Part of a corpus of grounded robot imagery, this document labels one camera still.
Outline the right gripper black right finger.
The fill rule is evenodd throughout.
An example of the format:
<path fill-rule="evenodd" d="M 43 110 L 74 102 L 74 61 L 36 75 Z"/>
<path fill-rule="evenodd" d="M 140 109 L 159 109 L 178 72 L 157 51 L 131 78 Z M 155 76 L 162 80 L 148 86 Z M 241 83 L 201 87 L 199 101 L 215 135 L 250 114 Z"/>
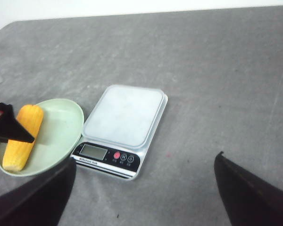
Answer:
<path fill-rule="evenodd" d="M 283 226 L 283 191 L 223 156 L 214 161 L 220 197 L 233 226 Z"/>

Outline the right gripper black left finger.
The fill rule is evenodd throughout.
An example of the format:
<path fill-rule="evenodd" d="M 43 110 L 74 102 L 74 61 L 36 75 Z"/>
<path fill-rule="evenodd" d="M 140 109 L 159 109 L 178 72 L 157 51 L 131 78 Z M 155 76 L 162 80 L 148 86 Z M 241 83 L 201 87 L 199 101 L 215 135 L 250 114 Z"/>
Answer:
<path fill-rule="evenodd" d="M 0 196 L 0 226 L 56 226 L 69 200 L 76 163 L 67 158 Z"/>

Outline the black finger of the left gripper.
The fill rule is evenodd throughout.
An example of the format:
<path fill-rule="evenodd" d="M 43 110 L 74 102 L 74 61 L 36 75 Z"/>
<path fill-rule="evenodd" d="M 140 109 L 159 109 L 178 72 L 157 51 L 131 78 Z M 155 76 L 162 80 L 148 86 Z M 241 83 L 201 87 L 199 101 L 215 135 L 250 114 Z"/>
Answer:
<path fill-rule="evenodd" d="M 0 103 L 0 142 L 7 143 L 9 140 L 33 143 L 35 136 L 15 118 L 12 105 Z"/>

